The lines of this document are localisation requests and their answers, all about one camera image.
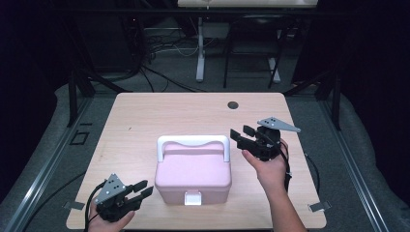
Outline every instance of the wooden tabletop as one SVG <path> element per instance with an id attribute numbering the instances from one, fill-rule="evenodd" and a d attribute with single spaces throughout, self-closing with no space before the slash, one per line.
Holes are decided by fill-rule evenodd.
<path id="1" fill-rule="evenodd" d="M 239 107 L 231 109 L 229 102 Z M 161 135 L 214 134 L 229 137 L 230 129 L 242 133 L 243 125 L 257 128 L 257 120 L 276 117 L 293 125 L 285 98 L 278 93 L 127 93 L 117 96 L 100 141 L 76 197 L 85 203 L 92 190 L 116 173 L 125 185 L 148 180 L 155 183 L 157 140 Z M 302 132 L 303 125 L 295 125 Z M 289 145 L 289 197 L 307 228 L 326 225 L 323 212 L 308 205 L 319 202 L 298 134 L 282 131 Z M 267 197 L 254 169 L 230 139 L 232 187 L 227 202 L 218 205 L 171 206 L 159 192 L 146 198 L 129 229 L 217 230 L 272 228 Z M 84 227 L 84 212 L 72 209 L 71 229 Z"/>
<path id="2" fill-rule="evenodd" d="M 178 0 L 185 8 L 315 8 L 317 0 Z"/>

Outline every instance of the person's right hand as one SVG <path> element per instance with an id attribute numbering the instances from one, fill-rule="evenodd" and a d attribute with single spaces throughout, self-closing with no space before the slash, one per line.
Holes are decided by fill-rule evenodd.
<path id="1" fill-rule="evenodd" d="M 288 157 L 287 144 L 284 140 L 280 140 L 280 148 Z M 277 194 L 286 192 L 284 188 L 284 178 L 286 172 L 286 162 L 281 155 L 269 161 L 261 161 L 254 157 L 249 151 L 242 151 L 244 158 L 254 167 L 261 186 L 267 194 Z"/>

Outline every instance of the pink box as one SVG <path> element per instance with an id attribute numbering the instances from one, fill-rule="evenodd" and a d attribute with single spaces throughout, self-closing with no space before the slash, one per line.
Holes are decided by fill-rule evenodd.
<path id="1" fill-rule="evenodd" d="M 220 204 L 232 185 L 229 140 L 223 135 L 162 136 L 155 186 L 177 205 Z"/>

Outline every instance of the human hand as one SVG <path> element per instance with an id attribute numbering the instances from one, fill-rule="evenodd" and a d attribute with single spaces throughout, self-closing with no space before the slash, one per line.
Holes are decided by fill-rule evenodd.
<path id="1" fill-rule="evenodd" d="M 91 220 L 88 225 L 89 232 L 118 232 L 130 223 L 135 215 L 135 211 L 129 211 L 125 216 L 115 222 L 104 220 L 100 216 L 97 216 L 97 214 L 97 205 L 92 201 L 90 205 L 90 215 L 88 217 Z"/>
<path id="2" fill-rule="evenodd" d="M 283 139 L 281 139 L 280 142 L 281 150 L 289 158 L 289 155 L 287 154 L 287 143 Z M 286 192 L 284 188 L 286 162 L 281 155 L 276 156 L 269 161 L 261 161 L 247 150 L 242 151 L 242 155 L 256 170 L 257 179 L 262 188 L 264 188 L 266 194 L 270 195 Z"/>

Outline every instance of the black chair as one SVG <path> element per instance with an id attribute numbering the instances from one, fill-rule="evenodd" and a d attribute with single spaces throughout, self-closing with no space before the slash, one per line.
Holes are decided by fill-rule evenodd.
<path id="1" fill-rule="evenodd" d="M 225 71 L 223 88 L 226 88 L 228 71 L 244 71 L 245 69 L 229 69 L 231 55 L 251 55 L 275 59 L 275 66 L 269 69 L 252 69 L 256 72 L 270 71 L 269 88 L 274 82 L 278 69 L 280 54 L 287 34 L 293 28 L 295 19 L 290 15 L 267 14 L 245 15 L 230 24 L 225 52 Z"/>

